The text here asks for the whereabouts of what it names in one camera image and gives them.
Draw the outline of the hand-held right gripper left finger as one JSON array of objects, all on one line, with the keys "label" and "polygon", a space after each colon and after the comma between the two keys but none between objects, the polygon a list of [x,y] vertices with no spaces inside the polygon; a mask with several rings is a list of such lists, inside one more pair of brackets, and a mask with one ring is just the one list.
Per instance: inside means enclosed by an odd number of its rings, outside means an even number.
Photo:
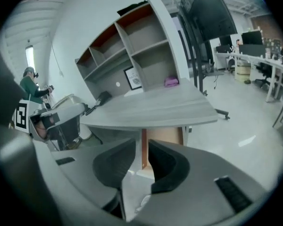
[{"label": "hand-held right gripper left finger", "polygon": [[135,140],[71,151],[44,149],[44,180],[63,222],[124,222],[122,181]]}]

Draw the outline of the pink cloth pouch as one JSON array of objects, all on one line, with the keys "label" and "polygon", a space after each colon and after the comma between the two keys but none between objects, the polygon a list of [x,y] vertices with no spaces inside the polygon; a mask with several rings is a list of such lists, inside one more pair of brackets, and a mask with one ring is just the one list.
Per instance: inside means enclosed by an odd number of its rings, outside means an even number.
[{"label": "pink cloth pouch", "polygon": [[179,85],[179,80],[176,76],[167,77],[164,81],[164,86],[166,88]]}]

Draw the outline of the black desk partition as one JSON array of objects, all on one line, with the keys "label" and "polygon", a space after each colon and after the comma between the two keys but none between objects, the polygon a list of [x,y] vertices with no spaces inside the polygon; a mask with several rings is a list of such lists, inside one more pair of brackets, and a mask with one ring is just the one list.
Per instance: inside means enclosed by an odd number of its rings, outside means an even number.
[{"label": "black desk partition", "polygon": [[266,48],[264,45],[242,44],[239,45],[239,52],[248,56],[266,57]]}]

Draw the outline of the black television stand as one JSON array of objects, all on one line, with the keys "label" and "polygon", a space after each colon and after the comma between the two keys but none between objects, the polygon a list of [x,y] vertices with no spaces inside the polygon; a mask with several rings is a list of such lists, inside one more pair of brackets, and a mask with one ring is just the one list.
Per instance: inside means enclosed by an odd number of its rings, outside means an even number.
[{"label": "black television stand", "polygon": [[188,20],[184,15],[183,9],[181,7],[178,8],[178,19],[183,26],[184,34],[186,36],[191,55],[194,84],[204,96],[207,96],[207,91],[203,90],[203,79],[207,76],[207,73],[203,73],[204,70],[202,69],[200,45],[196,40],[193,29],[189,25]]}]

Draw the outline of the long ceiling tube light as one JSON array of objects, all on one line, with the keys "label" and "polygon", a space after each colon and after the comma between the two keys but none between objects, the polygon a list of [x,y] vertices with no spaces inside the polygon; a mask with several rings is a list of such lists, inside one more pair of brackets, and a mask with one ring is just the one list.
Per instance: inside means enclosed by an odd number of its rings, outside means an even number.
[{"label": "long ceiling tube light", "polygon": [[27,60],[27,65],[35,69],[33,46],[28,46],[25,48],[25,56]]}]

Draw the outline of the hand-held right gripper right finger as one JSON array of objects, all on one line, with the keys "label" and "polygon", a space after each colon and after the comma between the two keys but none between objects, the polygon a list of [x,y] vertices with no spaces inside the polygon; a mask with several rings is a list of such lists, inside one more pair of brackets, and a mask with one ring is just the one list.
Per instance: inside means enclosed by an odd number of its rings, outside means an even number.
[{"label": "hand-held right gripper right finger", "polygon": [[204,150],[150,140],[149,161],[155,182],[135,219],[140,226],[239,224],[266,194],[251,176]]}]

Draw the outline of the beige round bin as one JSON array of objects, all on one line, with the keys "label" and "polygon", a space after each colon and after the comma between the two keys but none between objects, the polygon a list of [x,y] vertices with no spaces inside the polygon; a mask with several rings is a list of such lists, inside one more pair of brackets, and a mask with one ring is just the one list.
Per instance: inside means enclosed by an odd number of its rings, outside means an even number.
[{"label": "beige round bin", "polygon": [[250,73],[251,73],[251,65],[245,64],[245,65],[237,65],[235,67],[235,79],[240,82],[244,82],[246,80],[250,79]]}]

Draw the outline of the black bag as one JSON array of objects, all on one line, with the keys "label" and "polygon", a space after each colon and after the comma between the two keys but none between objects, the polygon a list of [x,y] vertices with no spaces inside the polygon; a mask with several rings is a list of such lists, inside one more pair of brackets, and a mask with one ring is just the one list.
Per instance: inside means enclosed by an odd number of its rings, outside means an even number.
[{"label": "black bag", "polygon": [[139,6],[143,5],[143,4],[145,4],[145,3],[147,3],[147,2],[148,2],[147,0],[144,0],[144,1],[141,1],[141,2],[139,2],[139,3],[131,4],[131,5],[129,5],[128,7],[123,8],[123,9],[117,11],[117,13],[118,13],[120,16],[123,16],[123,15],[126,14],[127,12],[129,12],[129,11],[131,11],[131,10],[133,10],[133,9],[135,9],[135,8],[137,8],[137,7],[139,7]]}]

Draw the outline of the grey shelf unit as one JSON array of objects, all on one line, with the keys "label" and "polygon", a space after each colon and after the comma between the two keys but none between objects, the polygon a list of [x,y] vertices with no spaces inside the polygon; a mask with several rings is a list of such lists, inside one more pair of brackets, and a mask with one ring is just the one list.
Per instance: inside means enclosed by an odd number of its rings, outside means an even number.
[{"label": "grey shelf unit", "polygon": [[[127,12],[105,28],[75,64],[92,96],[113,97],[164,87],[167,77],[181,82],[171,41],[150,1]],[[134,67],[142,88],[131,90],[124,70]]]}]

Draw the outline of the black computer monitor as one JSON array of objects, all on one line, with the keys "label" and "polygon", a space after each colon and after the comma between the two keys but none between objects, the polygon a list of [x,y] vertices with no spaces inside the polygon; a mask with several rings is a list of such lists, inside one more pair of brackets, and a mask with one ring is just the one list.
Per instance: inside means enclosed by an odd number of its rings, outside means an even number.
[{"label": "black computer monitor", "polygon": [[241,34],[243,44],[263,45],[261,31],[244,32]]},{"label": "black computer monitor", "polygon": [[232,48],[230,45],[220,45],[216,47],[216,52],[217,53],[231,53]]}]

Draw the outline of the long white desk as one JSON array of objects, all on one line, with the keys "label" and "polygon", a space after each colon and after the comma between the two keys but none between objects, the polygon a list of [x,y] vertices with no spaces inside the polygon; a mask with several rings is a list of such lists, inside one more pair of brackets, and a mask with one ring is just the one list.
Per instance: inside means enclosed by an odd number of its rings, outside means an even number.
[{"label": "long white desk", "polygon": [[234,79],[235,80],[238,80],[238,71],[237,71],[237,61],[238,59],[242,59],[242,60],[246,60],[247,62],[250,62],[251,64],[251,67],[254,66],[255,64],[257,63],[265,63],[267,65],[270,65],[272,67],[272,75],[271,75],[271,85],[269,86],[269,90],[268,90],[268,93],[267,93],[267,96],[266,96],[266,102],[269,103],[271,102],[273,99],[271,97],[272,95],[272,91],[273,91],[273,88],[274,88],[274,85],[276,83],[276,72],[277,71],[280,71],[280,77],[279,77],[279,82],[281,84],[281,80],[283,78],[283,64],[281,64],[280,61],[277,61],[277,60],[273,60],[273,59],[266,59],[266,58],[263,58],[263,57],[257,57],[257,56],[249,56],[249,55],[244,55],[244,54],[239,54],[239,53],[218,53],[218,52],[215,52],[214,53],[215,55],[215,59],[216,61],[219,63],[219,59],[224,57],[234,57],[234,61],[235,61],[235,71],[234,71]]}]

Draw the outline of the grey wooden desk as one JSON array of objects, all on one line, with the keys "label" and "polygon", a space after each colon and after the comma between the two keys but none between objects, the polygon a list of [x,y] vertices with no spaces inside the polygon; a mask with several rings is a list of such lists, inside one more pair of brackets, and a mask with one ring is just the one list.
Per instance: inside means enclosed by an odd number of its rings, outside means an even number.
[{"label": "grey wooden desk", "polygon": [[214,123],[217,119],[211,103],[184,78],[174,87],[115,97],[83,116],[81,123],[93,128],[136,131],[195,126]]}]

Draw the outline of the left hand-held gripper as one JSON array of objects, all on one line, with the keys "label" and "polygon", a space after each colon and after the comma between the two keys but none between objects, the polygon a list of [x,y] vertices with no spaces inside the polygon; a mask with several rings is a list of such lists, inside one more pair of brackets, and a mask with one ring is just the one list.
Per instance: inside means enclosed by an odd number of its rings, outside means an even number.
[{"label": "left hand-held gripper", "polygon": [[79,139],[82,103],[52,109],[45,104],[20,100],[13,114],[13,128],[47,145],[70,145]]}]

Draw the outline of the black television screen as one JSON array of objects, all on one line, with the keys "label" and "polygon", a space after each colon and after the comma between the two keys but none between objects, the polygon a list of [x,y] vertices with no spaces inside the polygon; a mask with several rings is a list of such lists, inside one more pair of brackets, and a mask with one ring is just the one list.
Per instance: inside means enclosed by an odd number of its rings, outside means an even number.
[{"label": "black television screen", "polygon": [[224,0],[181,0],[180,9],[199,44],[237,33]]}]

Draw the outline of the black framed picture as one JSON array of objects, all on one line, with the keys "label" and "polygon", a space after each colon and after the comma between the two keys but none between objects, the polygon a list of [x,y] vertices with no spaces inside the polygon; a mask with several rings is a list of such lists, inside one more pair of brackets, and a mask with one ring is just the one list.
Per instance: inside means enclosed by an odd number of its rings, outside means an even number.
[{"label": "black framed picture", "polygon": [[140,78],[133,66],[125,69],[124,73],[131,90],[142,88]]}]

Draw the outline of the black office chair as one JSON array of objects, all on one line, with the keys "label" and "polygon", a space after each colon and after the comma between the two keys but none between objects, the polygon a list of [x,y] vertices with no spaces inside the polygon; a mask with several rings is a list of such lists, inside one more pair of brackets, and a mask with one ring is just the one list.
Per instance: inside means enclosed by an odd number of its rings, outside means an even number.
[{"label": "black office chair", "polygon": [[260,85],[260,88],[263,88],[264,85],[270,86],[270,82],[268,81],[269,78],[272,77],[272,66],[260,63],[258,66],[256,66],[257,70],[262,73],[263,79],[255,79],[255,83]]}]

